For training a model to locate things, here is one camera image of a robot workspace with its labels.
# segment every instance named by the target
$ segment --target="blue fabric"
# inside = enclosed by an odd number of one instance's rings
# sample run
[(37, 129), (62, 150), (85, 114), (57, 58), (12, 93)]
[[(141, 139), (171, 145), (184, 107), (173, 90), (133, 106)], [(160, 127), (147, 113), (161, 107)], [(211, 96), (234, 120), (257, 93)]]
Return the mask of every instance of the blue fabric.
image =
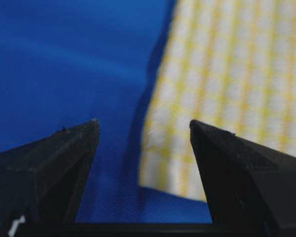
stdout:
[(141, 130), (173, 7), (0, 0), (0, 152), (100, 121), (79, 222), (210, 222), (206, 204), (137, 185)]

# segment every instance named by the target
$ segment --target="yellow checkered fabric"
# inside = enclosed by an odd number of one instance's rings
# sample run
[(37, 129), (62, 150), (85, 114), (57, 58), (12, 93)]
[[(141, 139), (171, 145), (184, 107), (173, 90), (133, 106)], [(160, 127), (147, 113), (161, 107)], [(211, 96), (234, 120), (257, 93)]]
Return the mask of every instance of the yellow checkered fabric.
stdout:
[(181, 0), (169, 34), (142, 186), (205, 200), (191, 119), (296, 156), (296, 0)]

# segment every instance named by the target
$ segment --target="white and yellow plaid cloth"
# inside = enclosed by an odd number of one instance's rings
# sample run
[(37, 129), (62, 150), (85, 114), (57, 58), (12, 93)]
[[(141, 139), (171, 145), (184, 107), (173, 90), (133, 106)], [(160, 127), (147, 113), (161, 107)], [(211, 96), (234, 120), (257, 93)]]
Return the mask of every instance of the white and yellow plaid cloth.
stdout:
[(205, 200), (191, 119), (296, 156), (296, 0), (181, 0), (169, 34), (142, 186)]

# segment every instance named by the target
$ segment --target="white marking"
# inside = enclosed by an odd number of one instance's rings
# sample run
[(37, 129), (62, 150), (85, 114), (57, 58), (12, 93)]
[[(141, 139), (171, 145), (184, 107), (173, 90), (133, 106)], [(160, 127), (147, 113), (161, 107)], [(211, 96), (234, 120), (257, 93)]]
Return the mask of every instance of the white marking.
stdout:
[(12, 222), (12, 227), (8, 232), (9, 237), (14, 237), (14, 235), (15, 235), (17, 229), (18, 229), (18, 226), (21, 223), (25, 223), (25, 217), (24, 216), (21, 216), (20, 219), (16, 219), (16, 220), (14, 220)]

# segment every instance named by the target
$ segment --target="blue cloth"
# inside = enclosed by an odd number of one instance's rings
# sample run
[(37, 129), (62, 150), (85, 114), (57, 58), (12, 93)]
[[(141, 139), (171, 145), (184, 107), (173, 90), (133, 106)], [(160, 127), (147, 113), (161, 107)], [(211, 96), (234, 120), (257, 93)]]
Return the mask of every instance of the blue cloth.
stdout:
[(0, 152), (91, 118), (101, 137), (78, 222), (210, 222), (138, 187), (141, 130), (173, 1), (0, 0)]

